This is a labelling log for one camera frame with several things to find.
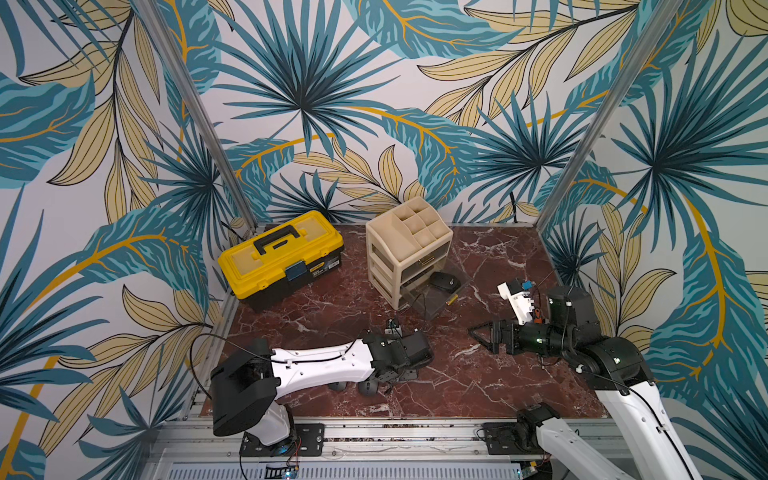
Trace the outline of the black Lecoo mouse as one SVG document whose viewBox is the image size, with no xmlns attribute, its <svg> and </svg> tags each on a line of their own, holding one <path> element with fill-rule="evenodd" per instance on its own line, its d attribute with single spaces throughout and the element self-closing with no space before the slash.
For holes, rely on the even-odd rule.
<svg viewBox="0 0 768 480">
<path fill-rule="evenodd" d="M 368 378 L 362 382 L 359 382 L 357 384 L 357 389 L 363 397 L 376 396 L 379 391 L 379 381 L 373 377 Z"/>
<path fill-rule="evenodd" d="M 462 286 L 462 283 L 456 275 L 443 271 L 435 271 L 429 277 L 429 285 L 431 288 L 435 288 L 446 294 L 453 294 Z"/>
<path fill-rule="evenodd" d="M 347 386 L 348 386 L 348 383 L 345 381 L 332 382 L 328 384 L 328 388 L 334 392 L 343 392 L 347 388 Z"/>
</svg>

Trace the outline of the clear bottom drawer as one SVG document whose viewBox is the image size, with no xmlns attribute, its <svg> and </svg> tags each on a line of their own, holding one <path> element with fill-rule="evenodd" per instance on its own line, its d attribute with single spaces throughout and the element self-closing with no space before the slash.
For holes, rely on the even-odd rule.
<svg viewBox="0 0 768 480">
<path fill-rule="evenodd" d="M 453 294 L 446 294 L 429 285 L 429 277 L 435 271 L 443 271 L 456 275 L 462 286 Z M 400 288 L 400 295 L 406 306 L 412 309 L 424 320 L 434 320 L 443 310 L 453 304 L 460 292 L 470 283 L 470 277 L 453 264 L 446 264 L 441 269 L 430 269 L 406 282 Z"/>
</svg>

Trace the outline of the beige drawer organizer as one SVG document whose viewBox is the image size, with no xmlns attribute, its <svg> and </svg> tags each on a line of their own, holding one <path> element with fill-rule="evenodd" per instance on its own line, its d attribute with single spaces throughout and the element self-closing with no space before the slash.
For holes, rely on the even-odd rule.
<svg viewBox="0 0 768 480">
<path fill-rule="evenodd" d="M 365 225 L 368 280 L 395 310 L 403 287 L 420 287 L 447 260 L 453 231 L 425 199 L 415 197 Z"/>
</svg>

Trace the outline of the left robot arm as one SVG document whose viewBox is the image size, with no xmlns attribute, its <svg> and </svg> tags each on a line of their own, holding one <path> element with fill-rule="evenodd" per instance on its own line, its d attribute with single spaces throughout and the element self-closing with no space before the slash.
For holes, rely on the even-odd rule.
<svg viewBox="0 0 768 480">
<path fill-rule="evenodd" d="M 299 437 L 289 408 L 279 400 L 319 386 L 359 386 L 373 396 L 382 383 L 410 381 L 434 359 L 424 333 L 408 336 L 369 332 L 351 342 L 309 350 L 272 348 L 258 338 L 220 362 L 210 373 L 213 434 L 243 434 L 273 456 Z"/>
</svg>

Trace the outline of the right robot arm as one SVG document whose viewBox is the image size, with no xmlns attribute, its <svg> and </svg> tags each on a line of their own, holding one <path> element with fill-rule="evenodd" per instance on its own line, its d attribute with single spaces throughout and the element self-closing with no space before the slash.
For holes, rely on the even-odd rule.
<svg viewBox="0 0 768 480">
<path fill-rule="evenodd" d="M 515 316 L 469 328 L 473 340 L 492 354 L 532 353 L 566 363 L 610 413 L 641 478 L 700 478 L 643 354 L 630 340 L 603 334 L 589 292 L 569 286 L 548 290 L 550 316 L 541 319 L 522 284 L 505 282 L 497 289 Z M 482 433 L 492 455 L 547 455 L 579 479 L 628 476 L 548 404 L 519 411 L 512 423 L 486 423 Z"/>
</svg>

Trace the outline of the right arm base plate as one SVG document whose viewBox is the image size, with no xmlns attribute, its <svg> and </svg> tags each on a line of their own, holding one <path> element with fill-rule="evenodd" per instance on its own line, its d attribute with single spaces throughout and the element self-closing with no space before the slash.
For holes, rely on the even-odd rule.
<svg viewBox="0 0 768 480">
<path fill-rule="evenodd" d="M 534 455 L 541 454 L 536 429 L 526 422 L 483 423 L 478 438 L 482 440 L 489 455 Z"/>
</svg>

